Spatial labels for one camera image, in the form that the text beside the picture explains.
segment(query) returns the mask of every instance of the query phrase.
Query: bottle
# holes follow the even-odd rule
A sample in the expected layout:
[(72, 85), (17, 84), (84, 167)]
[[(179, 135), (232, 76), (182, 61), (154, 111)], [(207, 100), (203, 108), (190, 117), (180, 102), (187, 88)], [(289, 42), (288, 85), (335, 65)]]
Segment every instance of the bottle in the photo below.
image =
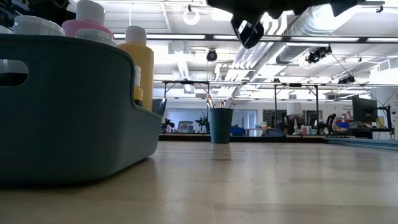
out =
[(152, 111), (152, 95), (154, 91), (154, 52), (146, 46), (147, 34), (144, 28), (130, 26), (126, 30), (126, 43), (119, 48), (127, 52), (134, 63), (141, 67), (141, 85), (144, 92), (142, 105)]
[(96, 29), (111, 35), (113, 38), (113, 33), (104, 27), (104, 23), (104, 7), (93, 1), (80, 0), (77, 2), (76, 19), (65, 21), (62, 28), (67, 37), (76, 37), (77, 31), (80, 29)]
[(136, 77), (134, 79), (134, 101), (136, 105), (142, 107), (142, 96), (144, 95), (144, 91), (140, 88), (140, 81), (141, 81), (141, 68), (136, 65)]

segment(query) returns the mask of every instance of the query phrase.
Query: ceiling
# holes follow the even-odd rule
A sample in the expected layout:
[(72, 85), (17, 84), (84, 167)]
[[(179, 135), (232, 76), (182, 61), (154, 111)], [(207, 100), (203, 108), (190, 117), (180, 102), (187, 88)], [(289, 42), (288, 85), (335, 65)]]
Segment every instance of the ceiling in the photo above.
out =
[[(179, 0), (179, 1), (96, 1), (106, 9), (105, 26), (114, 33), (124, 33), (128, 26), (140, 26), (146, 29), (148, 34), (233, 34), (228, 14), (206, 5), (205, 1)], [(184, 12), (188, 3), (192, 10), (199, 13), (199, 20), (195, 25), (188, 25), (184, 21)], [(75, 10), (75, 2), (69, 10)], [(350, 36), (396, 36), (398, 35), (398, 8), (385, 6), (384, 11), (376, 13), (378, 6), (361, 7), (359, 11), (344, 25), (335, 30), (331, 35)], [(287, 13), (287, 25), (290, 27), (295, 20), (294, 16)], [(188, 19), (195, 17), (188, 13)], [(264, 20), (265, 24), (275, 21)], [(155, 52), (155, 79), (178, 79), (178, 57), (170, 55), (169, 43), (171, 41), (150, 40), (148, 46)], [(216, 76), (216, 65), (231, 65), (242, 50), (239, 42), (227, 41), (188, 41), (187, 61), (188, 69), (195, 74), (195, 79), (206, 80)], [(331, 77), (339, 75), (347, 70), (354, 70), (355, 77), (365, 82), (370, 76), (370, 69), (377, 66), (378, 62), (390, 57), (398, 56), (396, 45), (369, 45), (369, 44), (331, 44), (333, 54), (341, 62), (344, 68), (332, 57), (328, 56), (310, 69), (303, 66), (303, 58), (289, 66), (281, 67), (277, 73), (267, 76), (264, 82), (271, 81), (274, 77), (283, 79), (283, 82), (330, 82)], [(215, 49), (218, 54), (217, 62), (207, 62), (206, 55), (209, 49)], [(248, 61), (254, 58), (256, 52), (247, 52)], [(254, 72), (246, 72), (248, 77), (262, 75), (258, 67)], [(221, 73), (221, 77), (228, 75), (228, 68)]]

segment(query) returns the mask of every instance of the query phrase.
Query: monitor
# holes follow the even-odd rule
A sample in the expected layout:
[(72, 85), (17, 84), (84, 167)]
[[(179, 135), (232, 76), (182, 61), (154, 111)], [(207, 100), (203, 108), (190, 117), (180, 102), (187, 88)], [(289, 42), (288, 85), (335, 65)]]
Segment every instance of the monitor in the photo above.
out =
[(352, 97), (353, 112), (355, 121), (376, 122), (377, 120), (377, 101), (362, 99), (359, 96)]

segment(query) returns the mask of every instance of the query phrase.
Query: pen holder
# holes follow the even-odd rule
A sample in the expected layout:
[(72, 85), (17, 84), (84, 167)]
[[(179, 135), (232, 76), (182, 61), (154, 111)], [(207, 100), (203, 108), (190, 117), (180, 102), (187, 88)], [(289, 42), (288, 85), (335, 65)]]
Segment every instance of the pen holder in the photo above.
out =
[(210, 136), (212, 143), (228, 144), (231, 132), (232, 109), (209, 109)]

